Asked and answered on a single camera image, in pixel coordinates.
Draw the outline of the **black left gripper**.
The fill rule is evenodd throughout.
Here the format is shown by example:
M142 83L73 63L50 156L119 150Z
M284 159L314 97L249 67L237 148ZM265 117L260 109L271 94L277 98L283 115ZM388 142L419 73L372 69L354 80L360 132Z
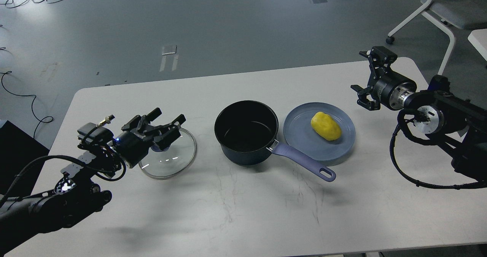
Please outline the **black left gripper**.
M161 114L160 108L156 107L148 114L136 115L122 126L123 132L113 138L113 148L128 168L139 164L150 148L153 151L166 151L181 136L180 126L186 122L185 115L179 115L167 125L151 125Z

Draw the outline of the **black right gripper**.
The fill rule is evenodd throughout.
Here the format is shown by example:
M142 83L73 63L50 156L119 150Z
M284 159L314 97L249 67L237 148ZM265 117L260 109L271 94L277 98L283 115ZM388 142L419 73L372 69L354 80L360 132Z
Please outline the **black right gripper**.
M376 46L368 51L360 51L359 55L367 58L371 73L366 88L351 85L358 96L357 104L369 111L380 110L381 104L391 110L404 108L407 96L416 92L417 85L391 69L397 54L386 47ZM372 91L374 100L369 100Z

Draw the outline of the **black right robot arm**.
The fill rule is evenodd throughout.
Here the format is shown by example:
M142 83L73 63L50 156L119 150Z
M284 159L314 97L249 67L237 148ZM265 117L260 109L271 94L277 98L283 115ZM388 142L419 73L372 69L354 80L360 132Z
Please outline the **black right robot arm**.
M367 87L351 88L358 94L358 105L367 110L385 106L397 111L397 126L390 142L390 155L396 169L395 138L399 131L422 146L438 146L452 157L456 173L474 179L471 184L442 186L427 184L400 171L418 187L435 189L477 189L486 187L486 110L450 92L447 77L435 75L428 88L418 91L416 82L391 69L397 55L378 46L359 52L367 58L370 77Z

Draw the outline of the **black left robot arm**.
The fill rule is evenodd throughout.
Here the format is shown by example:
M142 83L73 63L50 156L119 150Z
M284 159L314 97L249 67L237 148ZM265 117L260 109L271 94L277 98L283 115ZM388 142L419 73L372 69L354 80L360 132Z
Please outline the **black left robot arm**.
M84 150L81 156L49 155L29 162L1 198L1 256L37 234L71 228L101 211L112 200L112 193L93 182L93 176L118 181L150 149L166 150L180 137L185 116L181 114L166 125L151 125L161 114L160 108L155 108L148 114L134 116L118 136L105 128L115 118L113 115L97 124L89 122L78 129L78 148ZM69 162L53 189L30 196L11 196L30 170L52 159Z

